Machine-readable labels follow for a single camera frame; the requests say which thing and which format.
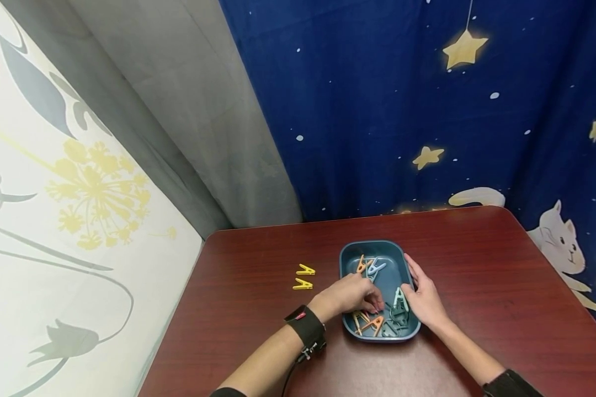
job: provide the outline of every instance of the black sleeve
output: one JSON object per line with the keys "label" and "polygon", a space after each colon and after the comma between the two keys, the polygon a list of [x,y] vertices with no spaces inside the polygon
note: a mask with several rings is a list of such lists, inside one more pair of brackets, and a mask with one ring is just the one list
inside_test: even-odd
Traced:
{"label": "black sleeve", "polygon": [[243,393],[232,388],[220,388],[214,390],[214,393],[210,394],[210,397],[247,397]]}
{"label": "black sleeve", "polygon": [[544,397],[512,369],[483,385],[483,392],[487,397]]}

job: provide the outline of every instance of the cable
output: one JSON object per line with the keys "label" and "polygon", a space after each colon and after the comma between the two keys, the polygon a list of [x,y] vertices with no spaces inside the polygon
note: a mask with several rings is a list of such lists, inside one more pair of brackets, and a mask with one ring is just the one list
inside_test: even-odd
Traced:
{"label": "cable", "polygon": [[289,368],[289,373],[287,373],[287,377],[285,378],[285,385],[283,386],[283,392],[280,394],[280,397],[285,397],[285,389],[287,388],[287,384],[289,383],[289,378],[291,377],[291,373],[294,372],[294,368],[296,367],[296,364],[298,364],[298,360],[294,361],[294,363],[291,364],[291,368]]}

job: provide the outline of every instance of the cartoon cat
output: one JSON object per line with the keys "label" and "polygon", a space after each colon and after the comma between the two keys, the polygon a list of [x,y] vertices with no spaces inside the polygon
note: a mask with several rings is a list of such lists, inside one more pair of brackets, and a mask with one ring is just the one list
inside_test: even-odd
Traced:
{"label": "cartoon cat", "polygon": [[[473,202],[481,205],[503,206],[505,197],[495,189],[475,187],[458,192],[448,200],[448,204],[454,206]],[[563,222],[561,218],[561,200],[541,215],[539,226],[534,230],[528,230],[528,235],[581,304],[587,309],[596,311],[596,303],[581,293],[591,292],[592,289],[569,276],[585,270],[585,256],[578,246],[572,220]]]}
{"label": "cartoon cat", "polygon": [[539,226],[529,230],[528,235],[583,306],[596,311],[596,304],[581,293],[592,289],[569,276],[585,270],[585,256],[578,246],[572,220],[564,223],[561,218],[561,200],[541,215]]}

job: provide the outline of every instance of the hanging star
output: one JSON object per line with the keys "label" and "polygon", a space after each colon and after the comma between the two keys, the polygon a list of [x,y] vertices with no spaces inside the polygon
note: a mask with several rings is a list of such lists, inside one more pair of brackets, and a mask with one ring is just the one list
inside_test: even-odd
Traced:
{"label": "hanging star", "polygon": [[448,55],[448,63],[446,69],[450,69],[458,63],[475,63],[477,50],[479,47],[488,41],[487,38],[475,39],[470,34],[468,28],[458,38],[458,40],[444,49],[444,53]]}
{"label": "hanging star", "polygon": [[443,152],[443,149],[436,149],[432,151],[428,146],[424,146],[421,148],[421,153],[419,154],[418,158],[413,160],[413,164],[416,164],[418,166],[419,171],[422,168],[426,167],[428,163],[439,162],[439,155]]}
{"label": "hanging star", "polygon": [[589,138],[592,143],[596,143],[596,121],[592,121],[592,130],[589,132]]}

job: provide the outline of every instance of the wooden table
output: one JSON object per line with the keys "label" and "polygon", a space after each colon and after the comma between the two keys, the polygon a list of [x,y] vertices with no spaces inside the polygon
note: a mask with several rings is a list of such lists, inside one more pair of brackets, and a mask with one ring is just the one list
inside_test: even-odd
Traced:
{"label": "wooden table", "polygon": [[[510,212],[474,207],[211,235],[140,397],[209,395],[282,318],[338,279],[346,243],[368,239],[415,258],[466,334],[546,396],[596,396],[596,323]],[[299,263],[316,269],[304,277],[313,290],[291,289]],[[409,342],[376,345],[335,318],[327,340],[287,396],[482,395],[425,327]]]}

